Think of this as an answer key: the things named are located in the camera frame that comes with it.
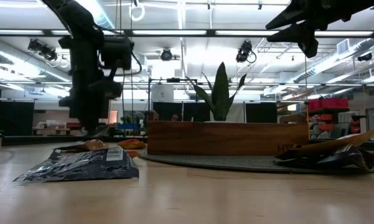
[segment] gray carpet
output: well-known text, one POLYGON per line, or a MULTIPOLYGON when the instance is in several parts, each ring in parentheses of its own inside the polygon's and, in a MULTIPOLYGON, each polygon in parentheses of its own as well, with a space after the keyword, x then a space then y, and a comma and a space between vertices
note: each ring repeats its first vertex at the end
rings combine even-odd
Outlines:
POLYGON ((273 156, 158 156, 148 155, 147 150, 140 152, 143 159, 177 166, 204 169, 233 170, 245 172, 272 172, 294 174, 362 174, 368 173, 358 167, 339 169, 299 169, 275 164, 273 156))

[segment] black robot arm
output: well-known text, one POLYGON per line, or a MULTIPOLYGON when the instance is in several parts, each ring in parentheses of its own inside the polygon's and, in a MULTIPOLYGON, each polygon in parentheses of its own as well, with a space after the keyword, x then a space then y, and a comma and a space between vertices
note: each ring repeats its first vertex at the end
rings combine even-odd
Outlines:
POLYGON ((70 108, 70 116, 94 134, 109 99, 119 97, 120 83, 113 81, 117 68, 131 68, 133 43, 125 36, 107 38, 92 14, 74 0, 42 0, 60 19, 70 35, 59 40, 70 51, 72 89, 60 106, 70 108), (98 54, 101 54, 101 65, 98 54), (101 68, 111 69, 108 77, 101 68))

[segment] wooden planter box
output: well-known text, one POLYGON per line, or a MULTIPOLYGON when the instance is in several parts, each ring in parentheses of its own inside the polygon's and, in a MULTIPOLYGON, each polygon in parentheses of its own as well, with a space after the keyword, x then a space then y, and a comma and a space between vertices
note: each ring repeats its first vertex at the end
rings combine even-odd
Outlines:
POLYGON ((148 154, 275 156, 309 141, 307 124, 150 121, 148 154))

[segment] snake plant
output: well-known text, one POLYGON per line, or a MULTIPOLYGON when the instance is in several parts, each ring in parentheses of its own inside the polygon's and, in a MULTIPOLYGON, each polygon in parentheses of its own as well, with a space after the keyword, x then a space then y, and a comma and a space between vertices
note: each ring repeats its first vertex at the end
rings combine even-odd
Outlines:
POLYGON ((222 63, 217 70, 214 86, 212 86, 212 84, 209 82, 206 75, 203 75, 208 82, 210 90, 212 91, 211 98, 203 88, 196 85, 190 78, 187 78, 192 86, 194 86, 197 95, 205 100, 207 106, 213 113, 214 120, 225 121, 227 118, 227 114, 230 111, 230 107, 234 101, 235 95, 238 93, 238 90, 245 84, 246 74, 241 77, 238 88, 236 89, 234 95, 231 97, 228 90, 228 78, 224 63, 222 63))

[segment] wooden table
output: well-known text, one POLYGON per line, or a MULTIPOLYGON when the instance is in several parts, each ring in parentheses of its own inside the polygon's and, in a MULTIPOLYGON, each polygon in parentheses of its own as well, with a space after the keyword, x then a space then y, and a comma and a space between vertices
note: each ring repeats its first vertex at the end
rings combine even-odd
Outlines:
POLYGON ((0 223, 374 223, 374 175, 223 172, 135 158, 139 179, 11 182, 63 145, 0 150, 0 223))

